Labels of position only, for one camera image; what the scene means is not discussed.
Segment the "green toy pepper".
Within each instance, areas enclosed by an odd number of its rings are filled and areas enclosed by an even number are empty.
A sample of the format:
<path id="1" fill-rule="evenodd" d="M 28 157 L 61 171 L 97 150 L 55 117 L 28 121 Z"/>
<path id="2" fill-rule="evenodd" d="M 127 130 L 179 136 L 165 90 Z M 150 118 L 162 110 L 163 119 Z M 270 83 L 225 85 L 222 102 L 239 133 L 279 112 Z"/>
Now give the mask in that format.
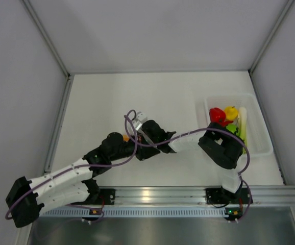
<path id="1" fill-rule="evenodd" d="M 235 124 L 228 124 L 226 129 L 236 136 L 240 136 L 240 128 Z"/>

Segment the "yellow toy pear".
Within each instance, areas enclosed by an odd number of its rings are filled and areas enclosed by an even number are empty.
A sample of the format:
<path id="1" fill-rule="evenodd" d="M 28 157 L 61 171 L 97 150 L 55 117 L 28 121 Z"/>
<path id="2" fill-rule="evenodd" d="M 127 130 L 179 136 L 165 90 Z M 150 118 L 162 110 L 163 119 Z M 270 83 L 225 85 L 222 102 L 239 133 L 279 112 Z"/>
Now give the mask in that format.
<path id="1" fill-rule="evenodd" d="M 234 106 L 226 107 L 224 113 L 228 121 L 234 121 L 238 117 L 238 110 Z"/>

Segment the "pale green toy celery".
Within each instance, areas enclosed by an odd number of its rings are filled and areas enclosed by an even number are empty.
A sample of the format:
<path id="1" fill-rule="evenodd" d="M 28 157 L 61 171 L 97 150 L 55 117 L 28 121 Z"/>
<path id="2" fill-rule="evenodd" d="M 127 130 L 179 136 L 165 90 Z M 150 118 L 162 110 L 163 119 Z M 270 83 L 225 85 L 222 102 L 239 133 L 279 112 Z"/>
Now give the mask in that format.
<path id="1" fill-rule="evenodd" d="M 240 107 L 238 110 L 238 124 L 240 128 L 240 138 L 247 146 L 247 110 L 245 107 Z"/>

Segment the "clear polka dot zip bag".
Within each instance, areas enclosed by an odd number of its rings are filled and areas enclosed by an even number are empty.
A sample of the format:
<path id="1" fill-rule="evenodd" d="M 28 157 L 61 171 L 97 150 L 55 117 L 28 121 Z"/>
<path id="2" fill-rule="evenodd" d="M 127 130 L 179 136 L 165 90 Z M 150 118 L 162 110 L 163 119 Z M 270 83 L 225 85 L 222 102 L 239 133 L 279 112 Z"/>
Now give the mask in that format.
<path id="1" fill-rule="evenodd" d="M 132 119 L 132 124 L 134 126 L 134 129 L 137 133 L 139 133 L 148 144 L 152 145 L 153 142 L 151 139 L 144 133 L 142 130 L 143 124 L 148 120 L 148 117 L 143 112 L 137 112 L 136 116 Z"/>

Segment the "red toy chili pepper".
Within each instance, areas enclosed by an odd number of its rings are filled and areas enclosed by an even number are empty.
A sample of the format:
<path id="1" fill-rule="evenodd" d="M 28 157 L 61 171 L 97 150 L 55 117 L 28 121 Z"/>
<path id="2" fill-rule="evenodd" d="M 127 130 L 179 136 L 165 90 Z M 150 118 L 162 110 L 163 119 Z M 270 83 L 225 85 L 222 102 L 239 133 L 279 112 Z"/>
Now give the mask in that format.
<path id="1" fill-rule="evenodd" d="M 229 120 L 227 120 L 227 121 L 223 121 L 223 122 L 221 122 L 220 125 L 221 125 L 222 127 L 226 127 L 227 125 L 232 124 L 232 123 L 233 123 L 233 121 L 229 121 Z"/>

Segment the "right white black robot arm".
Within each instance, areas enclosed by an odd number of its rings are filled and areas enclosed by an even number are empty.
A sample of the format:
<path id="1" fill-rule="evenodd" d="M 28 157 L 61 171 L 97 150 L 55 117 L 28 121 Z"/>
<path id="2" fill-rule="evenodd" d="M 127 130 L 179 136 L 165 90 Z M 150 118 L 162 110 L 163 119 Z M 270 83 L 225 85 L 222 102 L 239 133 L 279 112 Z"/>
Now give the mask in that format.
<path id="1" fill-rule="evenodd" d="M 175 136 L 175 132 L 165 132 L 154 120 L 148 120 L 138 132 L 148 144 L 166 154 L 202 150 L 218 166 L 222 186 L 215 202 L 229 204 L 240 198 L 242 181 L 237 162 L 243 152 L 242 140 L 225 127 L 212 122 L 206 131 Z"/>

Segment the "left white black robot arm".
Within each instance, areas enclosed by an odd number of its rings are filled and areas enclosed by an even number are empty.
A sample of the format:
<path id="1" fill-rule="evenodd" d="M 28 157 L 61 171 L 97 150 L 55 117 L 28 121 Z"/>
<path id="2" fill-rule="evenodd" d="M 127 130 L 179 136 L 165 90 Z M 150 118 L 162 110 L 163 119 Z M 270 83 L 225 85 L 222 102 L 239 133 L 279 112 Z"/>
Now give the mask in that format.
<path id="1" fill-rule="evenodd" d="M 101 195 L 94 177 L 114 167 L 113 161 L 132 158 L 142 161 L 159 154 L 156 146 L 164 140 L 151 133 L 136 133 L 128 140 L 110 133 L 100 146 L 71 165 L 38 178 L 18 178 L 11 187 L 5 218 L 18 228 L 33 223 L 40 215 L 65 205 L 94 204 Z"/>

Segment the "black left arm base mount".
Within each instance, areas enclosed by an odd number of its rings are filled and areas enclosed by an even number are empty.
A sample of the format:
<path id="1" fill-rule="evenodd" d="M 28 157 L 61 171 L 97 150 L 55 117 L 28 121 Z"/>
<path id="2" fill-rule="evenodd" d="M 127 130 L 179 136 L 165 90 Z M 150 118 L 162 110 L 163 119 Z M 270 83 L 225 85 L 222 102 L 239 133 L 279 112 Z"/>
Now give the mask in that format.
<path id="1" fill-rule="evenodd" d="M 72 203 L 72 205 L 114 205 L 115 192 L 114 188 L 102 188 L 99 193 L 90 194 L 86 200 Z"/>

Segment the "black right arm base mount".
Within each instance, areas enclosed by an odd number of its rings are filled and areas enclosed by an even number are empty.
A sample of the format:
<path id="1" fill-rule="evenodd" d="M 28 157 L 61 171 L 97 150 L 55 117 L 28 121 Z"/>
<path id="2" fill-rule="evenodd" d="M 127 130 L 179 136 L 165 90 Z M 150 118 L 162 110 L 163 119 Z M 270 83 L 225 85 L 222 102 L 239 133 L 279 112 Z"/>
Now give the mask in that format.
<path id="1" fill-rule="evenodd" d="M 235 193 L 231 193 L 222 187 L 206 188 L 206 201 L 209 205 L 232 205 L 248 204 L 250 193 L 246 187 L 239 188 Z"/>

